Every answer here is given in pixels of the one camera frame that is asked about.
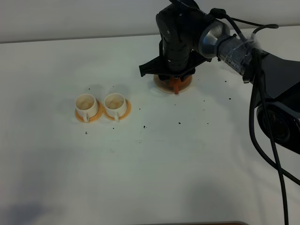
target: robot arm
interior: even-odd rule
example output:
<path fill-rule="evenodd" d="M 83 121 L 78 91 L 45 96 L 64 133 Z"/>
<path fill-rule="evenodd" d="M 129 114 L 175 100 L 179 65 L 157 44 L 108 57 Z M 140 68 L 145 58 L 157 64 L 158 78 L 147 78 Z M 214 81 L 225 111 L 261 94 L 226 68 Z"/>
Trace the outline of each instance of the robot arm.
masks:
<path fill-rule="evenodd" d="M 205 14 L 193 0 L 171 2 L 156 16 L 162 38 L 159 56 L 140 66 L 141 76 L 157 74 L 161 79 L 169 76 L 184 79 L 195 73 L 195 67 L 217 57 L 238 72 L 245 83 L 253 82 L 253 42 L 231 36 L 229 27 L 216 19 L 213 10 Z M 259 53 L 275 142 L 300 154 L 297 141 L 300 139 L 300 76 L 296 74 L 300 62 L 283 60 L 261 50 Z M 268 135 L 259 97 L 255 106 L 259 125 Z"/>

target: silver cylindrical joint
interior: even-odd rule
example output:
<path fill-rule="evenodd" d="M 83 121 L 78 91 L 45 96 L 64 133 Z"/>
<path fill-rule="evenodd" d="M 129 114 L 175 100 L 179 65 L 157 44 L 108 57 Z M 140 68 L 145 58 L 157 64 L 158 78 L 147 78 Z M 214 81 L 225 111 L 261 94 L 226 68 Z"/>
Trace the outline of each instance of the silver cylindrical joint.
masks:
<path fill-rule="evenodd" d="M 218 45 L 230 36 L 229 27 L 218 20 L 209 25 L 199 39 L 198 51 L 207 59 L 217 56 Z"/>

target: white wall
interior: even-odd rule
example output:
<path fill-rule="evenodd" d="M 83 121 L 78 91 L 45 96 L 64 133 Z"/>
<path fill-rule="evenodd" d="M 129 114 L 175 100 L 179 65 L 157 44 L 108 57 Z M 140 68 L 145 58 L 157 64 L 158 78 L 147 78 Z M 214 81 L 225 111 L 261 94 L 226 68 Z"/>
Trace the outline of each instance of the white wall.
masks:
<path fill-rule="evenodd" d="M 157 33 L 168 0 L 1 0 L 0 42 Z M 299 0 L 197 0 L 257 23 L 300 24 Z"/>

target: white tabletop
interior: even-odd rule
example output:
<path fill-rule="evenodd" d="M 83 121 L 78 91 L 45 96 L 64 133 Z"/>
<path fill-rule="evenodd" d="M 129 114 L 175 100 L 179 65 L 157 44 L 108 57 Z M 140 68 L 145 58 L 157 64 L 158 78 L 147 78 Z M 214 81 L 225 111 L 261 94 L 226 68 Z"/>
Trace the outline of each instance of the white tabletop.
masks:
<path fill-rule="evenodd" d="M 299 37 L 300 27 L 258 33 L 264 50 L 290 60 L 300 60 Z M 213 59 L 187 91 L 165 94 L 138 67 L 158 56 L 159 41 L 0 45 L 1 225 L 283 224 L 278 173 L 248 134 L 252 85 Z M 112 92 L 131 102 L 127 119 L 75 119 L 78 95 L 103 101 Z M 300 178 L 300 156 L 278 151 Z M 300 187 L 285 181 L 290 224 L 298 225 Z"/>

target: white cup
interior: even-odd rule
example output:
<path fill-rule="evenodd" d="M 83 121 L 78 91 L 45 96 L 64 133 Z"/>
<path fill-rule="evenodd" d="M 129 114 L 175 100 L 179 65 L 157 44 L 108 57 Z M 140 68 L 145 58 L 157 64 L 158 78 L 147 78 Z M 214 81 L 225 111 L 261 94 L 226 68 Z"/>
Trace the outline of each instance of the white cup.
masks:
<path fill-rule="evenodd" d="M 126 99 L 121 94 L 110 94 L 104 99 L 104 107 L 107 115 L 119 122 L 127 111 Z"/>
<path fill-rule="evenodd" d="M 98 112 L 99 106 L 96 98 L 90 94 L 82 94 L 77 97 L 75 107 L 78 114 L 83 118 L 85 123 Z"/>

